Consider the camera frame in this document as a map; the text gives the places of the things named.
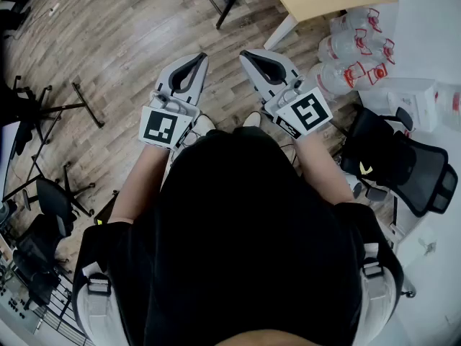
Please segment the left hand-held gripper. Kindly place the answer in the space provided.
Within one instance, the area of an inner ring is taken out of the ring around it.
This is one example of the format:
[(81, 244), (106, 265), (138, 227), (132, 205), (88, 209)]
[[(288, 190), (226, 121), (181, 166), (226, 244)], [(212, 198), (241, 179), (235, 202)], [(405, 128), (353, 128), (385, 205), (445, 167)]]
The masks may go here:
[(206, 53), (183, 56), (159, 74), (150, 103), (143, 106), (138, 139), (178, 150), (200, 115), (197, 107), (209, 59)]

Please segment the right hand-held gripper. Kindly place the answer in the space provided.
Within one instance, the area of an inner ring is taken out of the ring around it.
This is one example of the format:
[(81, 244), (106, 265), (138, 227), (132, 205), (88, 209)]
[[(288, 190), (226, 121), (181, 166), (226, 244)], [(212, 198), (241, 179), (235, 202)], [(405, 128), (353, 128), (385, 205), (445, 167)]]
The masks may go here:
[[(288, 57), (254, 49), (242, 50), (239, 59), (250, 82), (266, 102), (265, 113), (291, 138), (303, 138), (332, 119), (320, 89), (306, 76), (298, 76), (299, 70)], [(275, 94), (278, 85), (289, 81)]]

